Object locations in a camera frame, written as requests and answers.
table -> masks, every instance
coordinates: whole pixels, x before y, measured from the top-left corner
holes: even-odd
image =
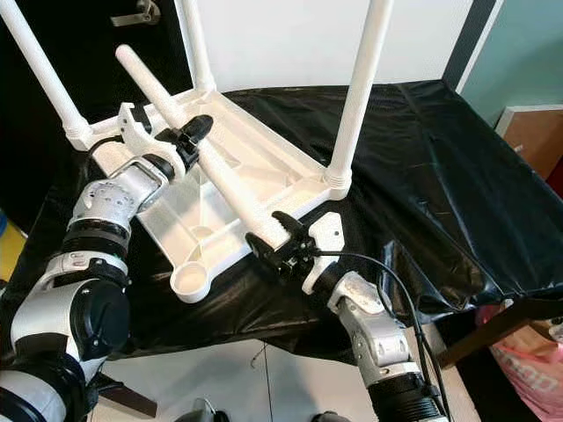
[[[346,92],[307,87],[227,96],[327,165]],[[4,360],[11,357],[11,316],[62,241],[74,203],[75,155],[49,190],[2,298]],[[353,172],[347,198],[302,221],[340,212],[345,251],[394,267],[424,322],[506,298],[560,295],[561,200],[442,81],[374,85]],[[218,276],[202,302],[180,302],[169,288],[167,260],[137,221],[132,226],[131,337],[112,359],[263,338],[292,353],[349,360],[338,320],[298,288],[279,286],[252,256]],[[341,262],[368,280],[380,276],[366,263]],[[383,283],[408,323],[397,288]]]

pink bag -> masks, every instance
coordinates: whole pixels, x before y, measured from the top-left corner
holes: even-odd
[[[501,306],[485,306],[477,324],[486,323]],[[491,352],[520,398],[543,422],[563,422],[563,345],[531,326],[491,346]]]

white cylindrical rod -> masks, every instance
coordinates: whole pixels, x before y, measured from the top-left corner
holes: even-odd
[[[192,54],[192,47],[190,46],[190,39],[187,32],[186,15],[182,0],[174,0],[174,9],[176,9],[176,17],[178,18],[179,33],[182,36],[182,44],[184,45],[184,52],[186,53],[187,67],[192,81],[195,81],[195,62],[194,55]]]
[[[69,141],[75,148],[84,149],[83,142],[92,133],[92,130],[72,102],[69,93],[62,85],[61,79],[56,75],[53,66],[37,38],[33,35],[32,29],[27,24],[26,18],[24,18],[15,0],[1,0],[0,15],[2,15],[2,19],[8,26],[19,49],[61,118],[62,127]]]
[[[182,0],[182,9],[186,19],[187,38],[194,65],[194,69],[191,69],[194,88],[205,92],[215,91],[215,79],[209,66],[208,50],[205,47],[203,27],[196,0]]]
[[[352,160],[391,20],[392,7],[393,0],[369,2],[362,40],[355,58],[354,73],[336,136],[333,158],[325,172],[326,182],[337,193],[340,192],[340,198],[346,196],[352,182]]]
[[[277,249],[288,239],[288,232],[280,222],[267,213],[254,194],[238,177],[208,140],[198,145],[199,165],[217,190],[237,213],[249,231]]]
[[[115,50],[115,57],[141,88],[144,95],[162,114],[168,125],[176,128],[184,126],[186,117],[181,108],[178,107],[174,98],[158,82],[135,51],[130,46],[122,44]]]
[[[187,123],[187,116],[181,112],[176,100],[150,73],[131,47],[119,46],[115,55],[139,88],[163,115],[168,125],[175,128],[183,127]],[[204,139],[198,144],[198,150],[201,169],[246,227],[274,249],[284,244],[289,239],[288,233],[277,220],[267,213],[253,192],[224,162],[215,148]]]

circular hole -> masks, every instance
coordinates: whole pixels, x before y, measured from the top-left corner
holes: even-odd
[[[195,226],[191,230],[192,234],[200,240],[213,234],[213,230],[206,226]]]
[[[184,302],[197,302],[209,291],[208,271],[199,262],[187,262],[177,268],[170,282],[172,290]]]

teal wall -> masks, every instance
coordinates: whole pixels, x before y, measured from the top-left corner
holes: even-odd
[[[491,126],[505,106],[563,101],[563,0],[504,0],[461,92]]]

